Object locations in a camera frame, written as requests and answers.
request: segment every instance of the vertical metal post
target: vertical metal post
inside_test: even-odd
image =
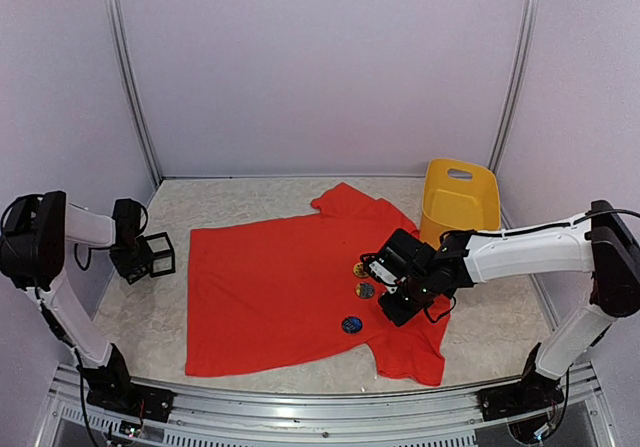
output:
[[[489,159],[488,168],[494,173],[498,170],[507,145],[509,133],[511,132],[513,116],[515,114],[518,96],[520,94],[520,88],[522,87],[522,81],[524,79],[527,66],[529,47],[531,45],[531,39],[533,38],[538,1],[539,0],[525,0],[522,22],[520,24],[520,34],[518,36],[518,44],[516,47],[516,58],[513,63],[511,78],[509,80],[509,90],[507,91],[507,98],[504,106],[502,107],[500,127],[498,128],[498,135],[496,136],[496,140],[491,151],[491,157]]]
[[[107,4],[109,23],[111,24],[116,60],[120,67],[122,84],[124,86],[125,93],[127,94],[127,100],[129,108],[131,109],[136,135],[140,142],[140,147],[142,149],[147,170],[149,171],[149,176],[151,177],[154,186],[158,188],[163,179],[162,171],[160,169],[160,163],[158,162],[155,149],[153,148],[149,129],[147,128],[147,124],[142,113],[142,105],[140,104],[140,97],[138,95],[133,69],[131,68],[131,59],[129,57],[129,49],[127,47],[127,37],[124,30],[120,0],[105,0],[105,2]]]

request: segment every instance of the yellow basket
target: yellow basket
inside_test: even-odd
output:
[[[496,177],[479,165],[434,159],[427,169],[422,198],[420,240],[434,248],[447,230],[500,228]]]

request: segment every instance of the robotic arm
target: robotic arm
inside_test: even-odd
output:
[[[131,199],[117,200],[112,217],[88,212],[66,200],[64,192],[16,199],[0,220],[0,272],[35,302],[54,335],[78,359],[89,384],[87,402],[128,415],[167,421],[173,393],[131,382],[124,357],[93,324],[75,296],[65,268],[65,240],[91,250],[108,250],[118,273],[129,284],[175,272],[175,254],[166,232],[143,236],[146,210]],[[149,241],[164,239],[154,252]],[[169,258],[171,266],[157,270]]]
[[[376,254],[361,260],[388,292],[379,303],[397,326],[427,309],[439,295],[500,277],[542,272],[592,272],[588,302],[567,316],[527,359],[520,381],[485,389],[485,420],[514,416],[560,403],[560,378],[617,319],[640,310],[640,247],[606,201],[552,224],[498,232],[450,231],[436,250],[397,230]]]

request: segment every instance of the red t-shirt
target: red t-shirt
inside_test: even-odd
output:
[[[318,360],[366,343],[378,372],[437,386],[448,317],[419,313],[402,327],[383,314],[385,288],[358,279],[360,254],[377,252],[397,228],[415,225],[383,199],[347,184],[311,203],[320,213],[191,233],[187,375],[246,374]],[[359,282],[376,295],[361,299]],[[436,299],[435,318],[449,308]],[[342,321],[362,319],[357,334]]]

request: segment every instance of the metal frame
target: metal frame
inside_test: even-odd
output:
[[[131,110],[136,136],[140,143],[140,148],[142,149],[142,155],[144,157],[147,170],[149,171],[149,176],[151,177],[154,187],[157,189],[163,180],[162,170],[160,168],[160,162],[158,161],[155,149],[153,148],[153,142],[151,141],[147,123],[142,113],[140,96],[138,95],[138,88],[136,86],[133,69],[131,67],[131,59],[129,57],[129,48],[127,46],[127,36],[124,30],[120,0],[105,0],[105,2],[107,4],[107,14],[109,16],[111,34],[113,35],[116,60],[120,67],[122,84],[127,95],[127,101],[129,109]]]
[[[590,419],[598,445],[615,447],[609,435],[608,413],[601,403],[600,385],[591,365],[573,367],[571,374],[569,403],[586,402],[589,410],[596,412]],[[418,392],[365,395],[258,394],[135,380],[169,388],[177,394],[167,424],[145,422],[147,437],[142,445],[472,447],[476,445],[476,429],[506,422],[483,422],[476,392],[515,378]],[[52,445],[61,418],[83,424],[79,381],[73,367],[59,367],[48,394],[37,447]],[[122,420],[136,420],[92,406],[87,408],[89,422],[97,429],[112,425],[117,430]]]
[[[516,58],[513,63],[513,69],[511,70],[507,98],[504,106],[502,107],[498,134],[489,158],[488,168],[494,173],[497,172],[498,167],[500,166],[500,161],[504,155],[509,133],[511,132],[513,117],[527,67],[527,58],[529,56],[531,39],[533,38],[538,2],[539,0],[525,0],[522,22],[520,24],[520,34],[518,36],[518,44],[516,47]]]

